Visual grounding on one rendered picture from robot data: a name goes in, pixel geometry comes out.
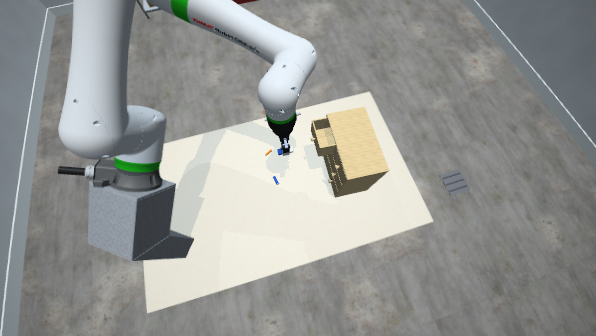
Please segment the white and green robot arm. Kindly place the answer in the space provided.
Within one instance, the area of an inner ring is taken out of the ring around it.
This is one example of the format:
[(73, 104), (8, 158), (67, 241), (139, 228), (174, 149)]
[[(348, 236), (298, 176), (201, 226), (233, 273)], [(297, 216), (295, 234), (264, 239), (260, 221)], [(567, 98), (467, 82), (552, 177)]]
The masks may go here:
[[(278, 133), (295, 126), (301, 115), (296, 103), (317, 62), (309, 41), (232, 0), (146, 1), (272, 64), (258, 86), (264, 121)], [(59, 166), (58, 174), (84, 175), (93, 180), (93, 187), (146, 192), (162, 186), (159, 166), (166, 117), (148, 107), (127, 106), (135, 4), (136, 0), (73, 0), (71, 59), (59, 136), (72, 153), (99, 161), (86, 168)], [(111, 157), (114, 160), (105, 160)]]

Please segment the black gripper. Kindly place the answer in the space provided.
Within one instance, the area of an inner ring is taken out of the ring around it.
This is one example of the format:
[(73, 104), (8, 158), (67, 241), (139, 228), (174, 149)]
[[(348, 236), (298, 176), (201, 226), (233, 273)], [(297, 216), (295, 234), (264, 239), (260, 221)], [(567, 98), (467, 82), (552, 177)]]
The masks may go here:
[(274, 134), (276, 134), (277, 136), (279, 136), (279, 139), (280, 139), (280, 142), (281, 142), (281, 150), (283, 152), (283, 156), (289, 155), (290, 144), (288, 143), (288, 140), (289, 140), (290, 133), (292, 131), (293, 131), (293, 128), (290, 131), (285, 132), (285, 133), (278, 133), (278, 132), (273, 131)]

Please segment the brown wooden chest of drawers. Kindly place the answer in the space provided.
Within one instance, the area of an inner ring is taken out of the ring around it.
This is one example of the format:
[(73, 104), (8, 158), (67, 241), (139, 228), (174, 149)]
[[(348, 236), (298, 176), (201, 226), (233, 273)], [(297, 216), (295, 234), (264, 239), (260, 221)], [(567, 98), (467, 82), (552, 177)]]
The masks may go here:
[(347, 178), (335, 198), (367, 191), (390, 170), (365, 107), (329, 113), (326, 117)]

